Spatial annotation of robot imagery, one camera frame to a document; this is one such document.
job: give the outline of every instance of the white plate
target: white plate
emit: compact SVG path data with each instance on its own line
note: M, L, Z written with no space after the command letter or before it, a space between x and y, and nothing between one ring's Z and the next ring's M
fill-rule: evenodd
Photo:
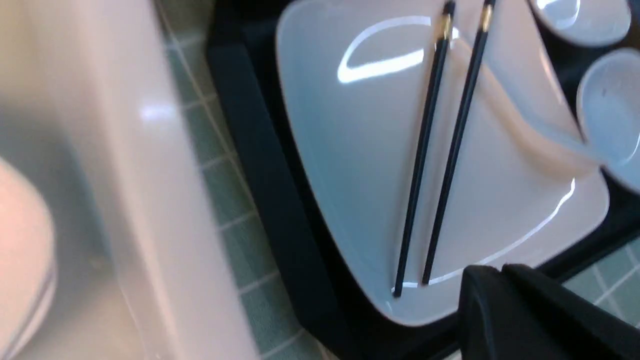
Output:
M578 88L577 113L590 146L607 171L640 193L640 52L620 49L589 68Z
M579 179L554 172L512 140L481 77L431 285L418 285L482 7L482 0L459 0L404 291L393 298L431 24L443 4L302 0L286 9L276 35L291 131L326 224L376 309L409 326L455 312L465 266L540 265L587 235L609 206L598 172ZM525 0L498 2L484 60L525 119L579 139Z
M631 26L627 0L530 1L549 30L576 45L611 45L622 40Z

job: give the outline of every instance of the gold chopstick band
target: gold chopstick band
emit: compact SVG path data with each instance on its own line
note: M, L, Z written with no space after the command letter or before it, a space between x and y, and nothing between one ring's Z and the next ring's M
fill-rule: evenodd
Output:
M447 40L451 37L451 15L443 15L442 16L442 36L443 39Z
M482 31L489 31L489 25L491 24L491 16L493 15L493 7L487 5L482 10L482 17L480 18L480 29Z

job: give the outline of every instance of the black chopstick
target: black chopstick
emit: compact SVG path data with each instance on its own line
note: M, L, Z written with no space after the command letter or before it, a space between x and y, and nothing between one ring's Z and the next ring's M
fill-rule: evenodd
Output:
M469 108L471 107L471 100L473 99L474 89L480 72L480 65L482 64L484 46L486 45L486 38L489 32L489 25L491 24L494 5L495 0L484 0L482 16L480 18L480 27L476 35L473 53L471 54L471 62L467 71L467 80L465 81L465 87L462 91L462 100L460 101L460 109L458 110L456 127L453 131L453 139L451 141L451 148L449 149L449 158L447 159L447 167L444 172L442 189L440 190L440 199L438 200L436 217L433 222L433 230L431 231L431 241L429 242L429 250L427 251L427 261L424 265L424 273L422 274L422 283L425 285L429 284L429 280L431 278L431 269L433 268L433 260L435 259L436 248L438 246L438 237L440 236L440 229L442 228L442 219L444 218L444 213L447 207L447 199L449 198L449 191L451 190L453 173L456 170L460 144L462 143L462 136L465 131L465 126L467 125Z
M424 172L424 160L427 156L429 136L431 134L431 125L433 123L433 114L436 109L438 91L440 90L440 80L442 80L442 72L444 70L444 61L447 57L447 49L449 48L449 41L451 39L453 13L455 12L455 9L456 3L451 0L444 5L444 9L442 10L442 32L439 34L438 40L436 41L436 51L433 56L431 76L427 87L427 98L424 103L422 125L420 126L420 135L418 137L418 149L415 153L415 164L413 165L413 177L411 180L411 189L409 191L409 203L407 205L406 218L404 220L404 233L400 248L400 260L398 262L398 271L396 274L396 286L394 287L395 297L400 297L402 294L406 258L409 253L409 243L411 241L411 233L413 231L415 210L420 195L422 173Z

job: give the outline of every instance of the black tray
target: black tray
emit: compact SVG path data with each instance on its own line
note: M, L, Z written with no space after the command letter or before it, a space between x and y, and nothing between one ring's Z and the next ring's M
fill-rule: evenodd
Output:
M290 2L218 0L207 59L296 316L341 359L443 358L456 349L456 316L418 328L382 317L346 268L317 208L289 131L276 70L275 29ZM632 29L616 46L580 49L541 30L574 114L580 78L595 59L616 47L640 49L640 0L630 4ZM567 280L640 234L640 197L605 178L611 195L606 219L541 265L548 276Z

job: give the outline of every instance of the tiled countertop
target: tiled countertop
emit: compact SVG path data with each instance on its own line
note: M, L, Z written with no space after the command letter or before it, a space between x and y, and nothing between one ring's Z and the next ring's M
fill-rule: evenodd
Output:
M296 321L243 179L204 58L213 0L156 0L166 55L202 175L223 231L239 296L262 358L335 359ZM566 286L640 327L640 240L611 254Z

